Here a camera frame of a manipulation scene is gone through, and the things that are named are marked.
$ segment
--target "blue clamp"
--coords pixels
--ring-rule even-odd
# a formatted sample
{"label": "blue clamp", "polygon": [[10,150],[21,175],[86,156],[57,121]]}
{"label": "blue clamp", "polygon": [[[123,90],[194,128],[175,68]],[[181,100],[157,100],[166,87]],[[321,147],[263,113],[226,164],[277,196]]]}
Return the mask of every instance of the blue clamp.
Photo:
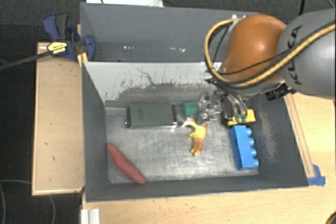
{"label": "blue clamp", "polygon": [[308,181],[308,185],[309,186],[324,186],[326,184],[326,181],[325,181],[325,176],[321,176],[321,172],[320,172],[320,168],[313,164],[313,167],[314,167],[314,170],[315,170],[315,177],[310,177],[310,178],[307,178],[307,181]]}
{"label": "blue clamp", "polygon": [[235,125],[230,128],[233,149],[236,157],[237,169],[252,169],[259,166],[259,161],[255,158],[257,151],[253,148],[254,140],[251,128],[245,125]]}
{"label": "blue clamp", "polygon": [[[86,36],[85,40],[81,41],[79,34],[72,28],[67,28],[68,15],[49,14],[43,19],[43,27],[53,42],[61,41],[61,45],[50,44],[48,50],[52,56],[65,57],[72,61],[77,61],[77,53],[75,47],[81,47],[81,52],[86,52],[88,60],[92,61],[95,56],[96,44],[93,36]],[[71,35],[71,40],[67,40],[67,32]]]}

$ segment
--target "gray object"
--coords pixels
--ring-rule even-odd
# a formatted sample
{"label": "gray object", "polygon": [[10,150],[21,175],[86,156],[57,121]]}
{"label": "gray object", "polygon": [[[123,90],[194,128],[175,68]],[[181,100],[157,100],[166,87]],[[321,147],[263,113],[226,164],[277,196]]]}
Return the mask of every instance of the gray object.
{"label": "gray object", "polygon": [[[204,37],[214,23],[231,18],[232,14],[218,10],[81,5],[82,34],[94,35],[98,50],[95,60],[107,61],[87,62],[82,73],[88,202],[308,185],[281,99],[268,102],[260,95],[249,100],[248,105],[257,112],[258,121],[251,128],[260,166],[247,172],[237,170],[229,129],[218,122],[211,122],[204,150],[198,157],[190,153],[189,128],[124,126],[126,108],[139,100],[176,104],[178,108],[182,102],[196,102],[203,90],[215,90],[206,82],[210,75],[201,62]],[[134,27],[141,29],[138,35],[133,33]],[[176,50],[171,49],[172,41],[179,45]],[[120,50],[123,42],[132,42],[137,53]],[[143,173],[146,184],[130,183],[113,166],[106,150],[109,142]]]}
{"label": "gray object", "polygon": [[130,104],[125,124],[129,128],[173,127],[177,125],[176,109],[166,103]]}
{"label": "gray object", "polygon": [[[206,33],[233,14],[255,13],[81,3],[81,34],[94,36],[94,61],[203,61]],[[220,61],[224,51],[217,55]]]}
{"label": "gray object", "polygon": [[[281,35],[278,53],[334,20],[334,9],[299,16]],[[281,70],[281,75],[300,93],[335,99],[335,30],[304,49]]]}
{"label": "gray object", "polygon": [[[187,76],[186,70],[193,73]],[[268,102],[260,95],[249,102],[257,111],[258,122],[251,127],[260,167],[248,172],[237,170],[229,129],[218,122],[210,124],[198,157],[190,153],[189,128],[124,126],[126,107],[135,100],[178,105],[197,100],[201,90],[212,91],[205,76],[204,63],[85,63],[82,81],[88,202],[308,185],[281,99]],[[146,184],[130,183],[113,166],[106,143],[121,150],[146,177]]]}

